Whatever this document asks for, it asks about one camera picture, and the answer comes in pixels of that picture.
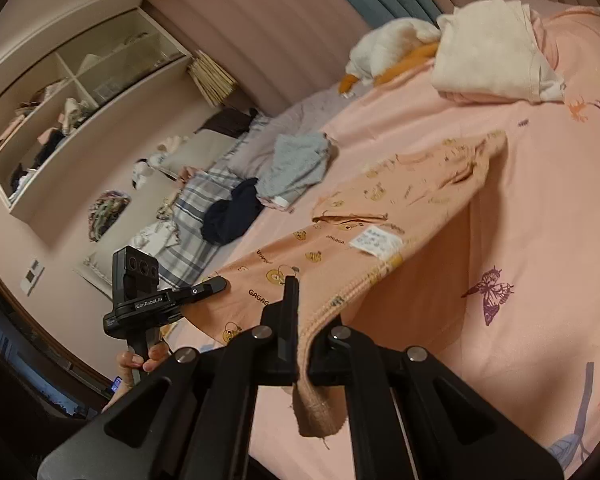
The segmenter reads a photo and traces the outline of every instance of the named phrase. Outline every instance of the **upholstered headboard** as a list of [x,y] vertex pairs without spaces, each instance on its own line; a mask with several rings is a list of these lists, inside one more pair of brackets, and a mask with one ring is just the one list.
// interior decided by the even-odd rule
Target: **upholstered headboard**
[[[474,0],[145,0],[143,7],[190,50],[201,48],[277,114],[337,81],[349,50],[398,16],[434,21]],[[596,5],[595,0],[551,0]]]

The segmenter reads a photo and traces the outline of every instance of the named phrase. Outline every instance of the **gray folded clothing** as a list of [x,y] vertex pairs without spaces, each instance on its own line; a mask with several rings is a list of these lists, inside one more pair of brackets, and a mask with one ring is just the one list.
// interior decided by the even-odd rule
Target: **gray folded clothing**
[[286,210],[327,171],[331,144],[323,133],[280,135],[275,140],[273,163],[256,184],[264,205]]

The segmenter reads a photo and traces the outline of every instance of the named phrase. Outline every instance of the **bamboo fan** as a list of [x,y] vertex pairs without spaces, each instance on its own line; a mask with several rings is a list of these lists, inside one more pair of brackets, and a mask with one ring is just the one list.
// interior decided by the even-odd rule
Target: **bamboo fan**
[[238,82],[201,50],[189,65],[189,75],[211,106],[221,104],[237,87]]

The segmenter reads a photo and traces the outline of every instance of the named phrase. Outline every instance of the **white care label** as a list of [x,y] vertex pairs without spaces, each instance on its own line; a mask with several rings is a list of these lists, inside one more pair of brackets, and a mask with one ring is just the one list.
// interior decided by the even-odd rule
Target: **white care label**
[[397,253],[402,244],[402,238],[376,226],[366,228],[362,234],[349,242],[350,247],[365,251],[384,261]]

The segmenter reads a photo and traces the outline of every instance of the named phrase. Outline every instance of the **beige cushion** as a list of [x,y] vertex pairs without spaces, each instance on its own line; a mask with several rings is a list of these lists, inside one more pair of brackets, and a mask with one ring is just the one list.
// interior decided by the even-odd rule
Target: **beige cushion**
[[161,169],[173,176],[177,176],[184,166],[208,170],[235,142],[233,137],[203,128],[165,158],[160,164]]
[[86,257],[84,265],[111,284],[113,253],[127,246],[133,235],[140,229],[157,221],[155,214],[158,208],[174,189],[176,189],[175,182],[159,171],[148,177],[142,189],[132,195],[131,203],[126,206],[120,218],[94,246],[94,251]]

